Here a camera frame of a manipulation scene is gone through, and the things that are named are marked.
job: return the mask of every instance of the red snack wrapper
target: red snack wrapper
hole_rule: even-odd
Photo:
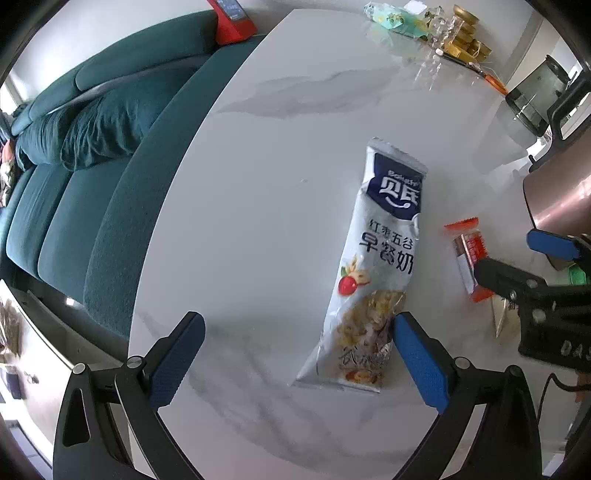
[[[450,223],[445,226],[445,229],[457,234],[453,239],[453,248],[460,275],[470,299],[476,303],[492,297],[494,292],[480,286],[474,277],[474,265],[481,258],[488,256],[484,239],[478,229],[478,217]]]

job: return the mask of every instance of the green sofa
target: green sofa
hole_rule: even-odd
[[[0,273],[16,268],[128,338],[168,188],[203,119],[262,40],[218,47],[212,11],[137,32],[37,96],[12,125],[25,170],[0,212]]]

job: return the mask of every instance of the red device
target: red device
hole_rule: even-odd
[[[256,33],[256,26],[236,0],[207,0],[217,13],[216,42],[228,45],[246,40]]]

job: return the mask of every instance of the white snack packet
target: white snack packet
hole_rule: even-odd
[[[427,168],[372,139],[318,345],[296,382],[379,392],[418,241]]]

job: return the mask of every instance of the dark blue logo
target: dark blue logo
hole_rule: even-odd
[[[368,195],[381,208],[402,220],[412,220],[421,211],[422,173],[376,153],[374,175]]]

